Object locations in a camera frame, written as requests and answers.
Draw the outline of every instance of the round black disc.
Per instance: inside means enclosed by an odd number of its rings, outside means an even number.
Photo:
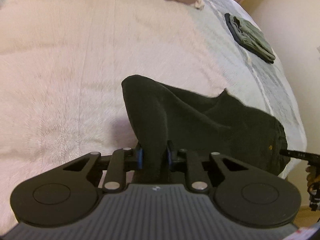
[[[296,187],[266,172],[231,172],[214,195],[214,202],[224,215],[258,228],[291,222],[300,208],[300,201]]]
[[[10,204],[19,221],[54,227],[81,219],[97,199],[95,187],[77,172],[63,177],[44,173],[18,185]]]

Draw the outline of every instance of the wall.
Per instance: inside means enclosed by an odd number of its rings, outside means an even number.
[[[320,0],[247,0],[242,4],[265,34],[283,63],[297,98],[308,140],[307,151],[320,154]],[[308,205],[306,162],[289,181]]]

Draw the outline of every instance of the gray ribbed plate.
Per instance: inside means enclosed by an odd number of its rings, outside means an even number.
[[[297,228],[257,229],[221,215],[209,197],[188,192],[183,185],[130,184],[105,195],[86,218],[59,228],[20,223],[4,240],[280,240]]]

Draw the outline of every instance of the green folded cloth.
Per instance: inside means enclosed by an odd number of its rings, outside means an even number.
[[[251,22],[241,17],[230,15],[230,23],[240,40],[240,45],[251,48],[269,61],[274,61],[276,59],[272,48],[263,36],[262,31],[253,26]]]

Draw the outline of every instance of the floor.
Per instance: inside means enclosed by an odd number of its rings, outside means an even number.
[[[294,220],[297,227],[309,227],[315,224],[320,217],[320,211],[311,211],[308,206],[302,206]]]

